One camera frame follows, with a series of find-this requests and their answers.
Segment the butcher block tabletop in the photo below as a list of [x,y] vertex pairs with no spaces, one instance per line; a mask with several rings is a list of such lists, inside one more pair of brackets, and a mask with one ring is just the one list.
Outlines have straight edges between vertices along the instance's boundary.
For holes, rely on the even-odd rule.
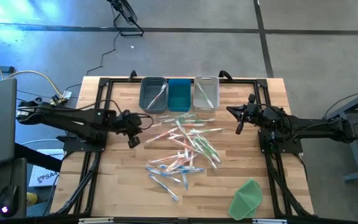
[[[77,108],[95,102],[99,79],[100,77],[84,77]],[[271,104],[284,108],[290,114],[283,79],[268,78],[267,83]],[[157,126],[144,131],[138,135],[142,143],[134,149],[129,149],[127,136],[109,133],[105,151],[101,154],[92,217],[229,218],[227,210],[234,192],[250,178],[259,183],[263,193],[263,201],[255,217],[274,217],[265,157],[260,153],[257,137],[259,128],[245,124],[242,133],[236,135],[236,119],[226,110],[227,106],[240,106],[247,103],[249,94],[254,93],[253,86],[243,83],[221,83],[219,88],[218,110],[215,113],[196,113],[197,118],[216,119],[209,122],[205,129],[224,128],[224,131],[220,133],[204,135],[219,151],[222,163],[218,165],[218,168],[213,169],[203,156],[196,157],[194,166],[204,167],[205,171],[187,175],[188,190],[183,184],[175,184],[169,179],[156,175],[178,196],[179,201],[176,202],[149,177],[145,165],[149,160],[173,156],[183,148],[165,138],[148,145],[143,144],[145,140],[172,127]],[[122,110],[144,113],[139,108],[139,93],[140,83],[115,83],[111,98]],[[105,99],[106,91],[103,94],[102,99]],[[116,110],[114,103],[110,104],[110,109]],[[182,113],[172,113],[167,109],[165,113],[158,114],[158,116],[165,114]],[[149,124],[148,119],[143,119],[142,126]],[[84,152],[74,152],[63,161],[51,212],[56,212],[61,208],[78,185],[83,158]],[[302,206],[313,213],[301,162],[292,154],[282,154],[282,159],[288,188]],[[88,187],[89,184],[85,188],[82,209],[88,197]],[[282,193],[278,186],[277,189],[280,208],[284,210]]]

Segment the gray concrete floor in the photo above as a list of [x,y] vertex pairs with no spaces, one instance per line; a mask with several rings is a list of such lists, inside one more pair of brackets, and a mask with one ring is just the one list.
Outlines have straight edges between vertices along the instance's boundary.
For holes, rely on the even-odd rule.
[[[144,27],[258,27],[252,0],[129,2]],[[267,29],[358,30],[358,1],[259,2]],[[111,27],[111,21],[111,10],[102,0],[0,0],[0,23]],[[100,55],[112,49],[115,35],[115,32],[0,30],[0,65],[46,73],[64,90],[81,83],[86,71],[99,64]],[[267,44],[274,77],[284,78],[294,115],[320,118],[335,101],[358,92],[358,35],[268,35]],[[129,75],[136,70],[145,76],[197,76],[217,75],[224,69],[235,77],[267,76],[258,34],[154,32],[143,38],[119,37],[116,48],[105,56],[104,67],[89,75]],[[17,79],[20,90],[54,94],[42,77],[25,74]],[[79,88],[72,90],[75,95]],[[18,93],[18,97],[34,99],[23,93]],[[17,125],[16,142],[54,138],[59,134],[63,131],[44,125]],[[52,142],[30,147],[60,145]],[[303,141],[303,147],[316,214],[358,221],[358,181],[349,184],[342,181],[343,175],[357,170],[350,147],[322,139]],[[49,190],[36,191],[45,195]],[[31,207],[28,215],[41,215],[44,209],[45,204]]]

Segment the gray plastic bin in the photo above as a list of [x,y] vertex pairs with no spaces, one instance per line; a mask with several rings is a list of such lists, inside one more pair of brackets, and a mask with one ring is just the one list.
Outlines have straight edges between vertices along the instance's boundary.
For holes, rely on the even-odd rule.
[[[167,87],[157,98],[157,101],[149,109],[146,109],[150,102],[160,93],[163,84]],[[146,113],[163,113],[167,107],[168,82],[162,77],[145,77],[140,83],[139,107]]]
[[[219,108],[219,79],[216,77],[196,77],[194,83],[194,110],[197,112],[214,113]],[[196,83],[201,85],[201,88],[209,100],[211,100],[213,108],[210,107],[203,92],[197,87]]]

